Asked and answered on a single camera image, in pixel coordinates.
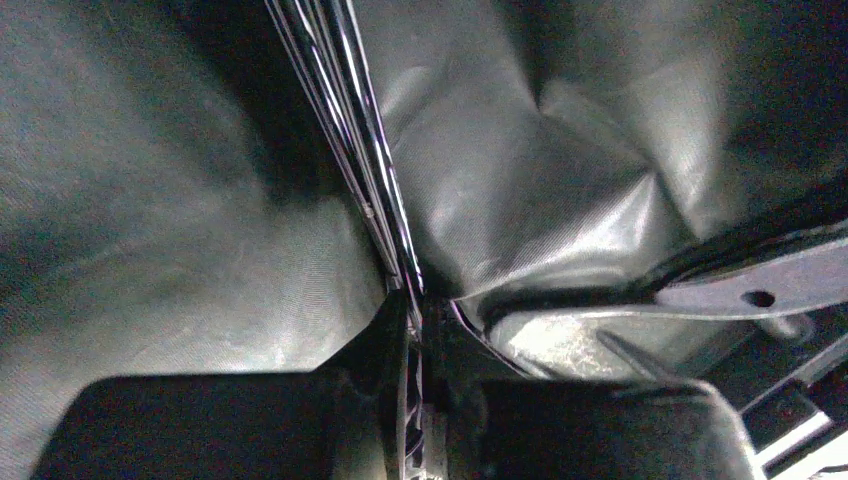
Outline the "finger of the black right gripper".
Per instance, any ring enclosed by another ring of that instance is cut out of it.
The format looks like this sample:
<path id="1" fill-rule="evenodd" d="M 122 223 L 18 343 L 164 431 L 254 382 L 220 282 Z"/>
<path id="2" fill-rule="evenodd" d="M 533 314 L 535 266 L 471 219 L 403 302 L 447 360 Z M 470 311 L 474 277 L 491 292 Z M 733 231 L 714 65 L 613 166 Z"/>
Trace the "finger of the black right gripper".
<path id="1" fill-rule="evenodd" d="M 847 301 L 847 223 L 724 254 L 651 293 L 608 304 L 536 302 L 494 311 L 485 331 L 545 317 L 738 321 L 808 313 Z"/>

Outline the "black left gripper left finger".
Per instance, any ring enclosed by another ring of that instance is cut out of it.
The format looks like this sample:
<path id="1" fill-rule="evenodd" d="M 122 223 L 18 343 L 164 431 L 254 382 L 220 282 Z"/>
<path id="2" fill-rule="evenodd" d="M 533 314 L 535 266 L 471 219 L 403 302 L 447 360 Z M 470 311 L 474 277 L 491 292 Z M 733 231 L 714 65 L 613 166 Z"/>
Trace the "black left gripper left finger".
<path id="1" fill-rule="evenodd" d="M 67 409 L 37 479 L 397 479 L 407 299 L 310 372 L 112 377 Z"/>

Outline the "black racket bag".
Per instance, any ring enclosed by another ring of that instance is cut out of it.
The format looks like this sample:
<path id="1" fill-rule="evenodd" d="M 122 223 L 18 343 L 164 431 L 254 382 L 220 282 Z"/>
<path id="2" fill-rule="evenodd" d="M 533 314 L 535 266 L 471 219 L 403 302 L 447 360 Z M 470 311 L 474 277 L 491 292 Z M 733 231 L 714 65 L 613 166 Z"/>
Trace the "black racket bag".
<path id="1" fill-rule="evenodd" d="M 1 475 L 112 377 L 310 372 L 407 299 L 400 477 L 423 458 L 423 332 L 269 1 L 1 5 Z M 494 311 L 608 304 L 847 223 L 843 1 L 350 1 L 423 298 L 567 379 L 699 370 L 755 322 Z"/>

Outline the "black badminton racket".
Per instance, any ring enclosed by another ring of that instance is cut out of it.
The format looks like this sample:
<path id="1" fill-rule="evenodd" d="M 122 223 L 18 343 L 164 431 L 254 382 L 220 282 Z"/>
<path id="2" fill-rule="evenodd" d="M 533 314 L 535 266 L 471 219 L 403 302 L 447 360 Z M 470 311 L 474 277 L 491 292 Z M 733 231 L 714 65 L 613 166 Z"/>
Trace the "black badminton racket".
<path id="1" fill-rule="evenodd" d="M 423 281 L 352 2 L 269 1 L 275 28 L 385 264 L 423 332 Z"/>

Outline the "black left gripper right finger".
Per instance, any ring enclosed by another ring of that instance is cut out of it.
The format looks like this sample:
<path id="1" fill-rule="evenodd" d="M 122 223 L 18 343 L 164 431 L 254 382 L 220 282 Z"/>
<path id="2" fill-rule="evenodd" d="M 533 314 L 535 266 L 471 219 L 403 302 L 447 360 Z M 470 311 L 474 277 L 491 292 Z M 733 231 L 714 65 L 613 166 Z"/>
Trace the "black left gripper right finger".
<path id="1" fill-rule="evenodd" d="M 710 384 L 640 351 L 633 381 L 567 379 L 495 351 L 458 307 L 423 315 L 423 458 L 432 479 L 760 479 L 741 417 Z"/>

